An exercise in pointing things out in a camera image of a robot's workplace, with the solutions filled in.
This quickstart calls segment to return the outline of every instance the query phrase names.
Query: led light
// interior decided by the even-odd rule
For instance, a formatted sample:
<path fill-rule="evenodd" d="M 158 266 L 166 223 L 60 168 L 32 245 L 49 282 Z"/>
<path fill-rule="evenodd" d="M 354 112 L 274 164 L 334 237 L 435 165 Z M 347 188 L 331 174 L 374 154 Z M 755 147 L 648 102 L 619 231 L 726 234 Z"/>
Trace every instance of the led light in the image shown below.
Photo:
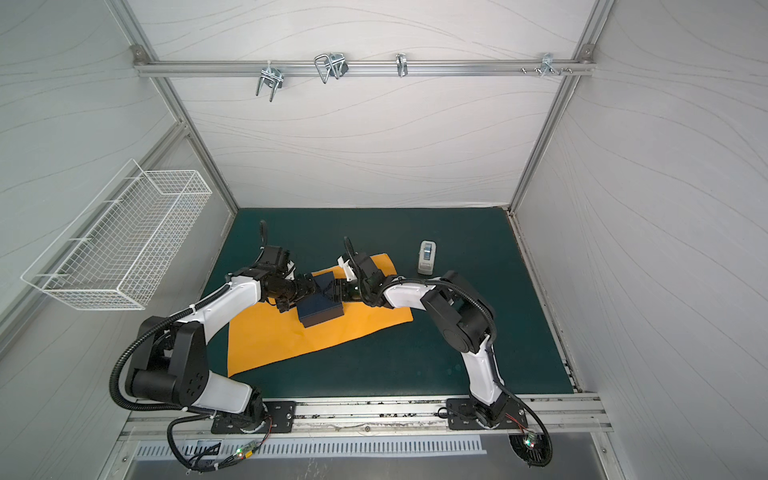
<path fill-rule="evenodd" d="M 523 445 L 525 445 L 526 448 L 533 450 L 536 446 L 536 434 L 533 432 L 528 432 L 528 434 L 525 436 L 525 440 L 523 440 Z"/>

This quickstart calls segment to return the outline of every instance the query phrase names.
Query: metal mounting plate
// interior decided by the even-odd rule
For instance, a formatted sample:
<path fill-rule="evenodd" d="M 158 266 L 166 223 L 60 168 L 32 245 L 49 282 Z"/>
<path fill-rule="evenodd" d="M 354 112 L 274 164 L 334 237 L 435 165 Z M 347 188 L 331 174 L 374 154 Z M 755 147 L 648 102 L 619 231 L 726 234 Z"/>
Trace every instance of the metal mounting plate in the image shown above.
<path fill-rule="evenodd" d="M 581 63 L 592 63 L 594 55 L 594 43 L 585 43 L 578 51 L 578 60 Z"/>
<path fill-rule="evenodd" d="M 449 429 L 487 430 L 475 420 L 475 408 L 472 406 L 472 401 L 470 399 L 448 399 L 445 401 L 445 406 L 448 407 Z M 516 401 L 509 399 L 507 405 L 504 406 L 504 413 L 508 413 L 523 426 L 527 427 L 528 420 L 525 418 L 525 411 L 522 408 L 523 407 Z M 506 416 L 498 426 L 499 429 L 516 429 L 517 427 L 517 424 L 512 420 L 507 419 Z"/>
<path fill-rule="evenodd" d="M 134 65 L 146 65 L 149 63 L 149 54 L 142 45 L 131 45 L 131 54 L 134 56 Z"/>
<path fill-rule="evenodd" d="M 290 433 L 293 429 L 293 416 L 296 413 L 296 402 L 264 402 L 267 415 L 272 417 L 271 433 Z M 227 433 L 240 433 L 243 435 L 253 435 L 254 432 L 244 433 L 235 429 L 232 424 L 225 422 L 220 417 L 214 419 L 210 426 L 210 432 L 214 435 L 226 435 Z"/>

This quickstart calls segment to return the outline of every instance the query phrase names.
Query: green mat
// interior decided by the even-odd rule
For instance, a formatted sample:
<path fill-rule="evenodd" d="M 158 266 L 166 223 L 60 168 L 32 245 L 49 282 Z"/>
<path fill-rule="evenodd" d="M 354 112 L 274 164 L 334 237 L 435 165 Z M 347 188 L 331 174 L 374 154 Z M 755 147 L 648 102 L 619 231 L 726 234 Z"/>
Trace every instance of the green mat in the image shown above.
<path fill-rule="evenodd" d="M 496 356 L 513 392 L 571 393 L 554 340 L 501 208 L 461 209 L 242 209 L 205 289 L 250 265 L 259 251 L 259 220 L 269 242 L 287 248 L 296 271 L 336 265 L 343 238 L 370 255 L 387 253 L 398 273 L 417 276 L 422 240 L 437 243 L 435 275 L 455 270 L 496 310 Z M 269 397 L 392 396 L 468 393 L 461 355 L 443 340 L 426 312 L 319 352 L 242 372 L 233 378 Z M 227 374 L 224 327 L 208 344 L 210 368 Z"/>

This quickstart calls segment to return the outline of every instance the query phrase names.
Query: wire basket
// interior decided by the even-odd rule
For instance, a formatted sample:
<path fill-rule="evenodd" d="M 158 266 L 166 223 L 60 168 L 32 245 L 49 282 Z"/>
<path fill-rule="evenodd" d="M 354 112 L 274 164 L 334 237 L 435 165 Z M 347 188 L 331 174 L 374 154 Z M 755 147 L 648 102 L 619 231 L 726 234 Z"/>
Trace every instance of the wire basket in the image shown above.
<path fill-rule="evenodd" d="M 83 224 L 82 217 L 98 197 L 22 274 L 22 280 L 77 310 L 145 308 L 211 191 L 195 170 L 138 167 L 135 176 L 119 180 L 124 182 L 120 193 L 107 200 L 85 231 L 64 237 L 67 243 L 61 246 L 62 236 L 72 235 L 73 226 Z M 57 248 L 61 255 L 41 271 L 43 259 L 51 256 L 46 254 Z"/>

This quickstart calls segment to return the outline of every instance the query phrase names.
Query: orange paper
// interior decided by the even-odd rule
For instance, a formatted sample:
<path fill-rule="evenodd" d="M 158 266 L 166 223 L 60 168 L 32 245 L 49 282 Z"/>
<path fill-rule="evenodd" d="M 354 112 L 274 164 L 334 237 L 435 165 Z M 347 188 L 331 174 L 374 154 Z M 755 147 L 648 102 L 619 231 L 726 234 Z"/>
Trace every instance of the orange paper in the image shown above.
<path fill-rule="evenodd" d="M 396 274 L 395 266 L 386 254 L 375 255 L 372 259 L 385 275 Z M 326 272 L 333 272 L 335 278 L 344 278 L 340 266 L 315 272 L 314 275 Z M 344 315 L 309 328 L 301 324 L 296 309 L 280 313 L 275 306 L 258 303 L 244 310 L 230 322 L 229 375 L 413 321 L 410 308 L 374 308 L 362 302 L 344 303 L 343 306 Z"/>

